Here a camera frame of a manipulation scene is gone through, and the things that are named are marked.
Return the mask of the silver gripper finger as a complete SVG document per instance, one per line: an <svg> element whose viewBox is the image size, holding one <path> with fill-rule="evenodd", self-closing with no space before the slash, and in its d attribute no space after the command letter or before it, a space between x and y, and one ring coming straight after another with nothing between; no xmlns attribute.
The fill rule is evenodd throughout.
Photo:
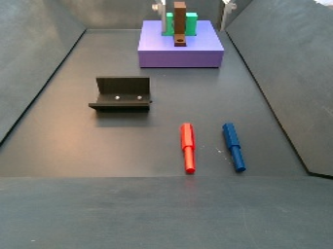
<svg viewBox="0 0 333 249"><path fill-rule="evenodd" d="M225 27L227 16L236 9L235 0L220 0L221 3L221 15L220 15L220 25L219 30L223 30Z"/></svg>
<svg viewBox="0 0 333 249"><path fill-rule="evenodd" d="M161 18L161 32L167 31L167 0L155 0L152 10L159 13Z"/></svg>

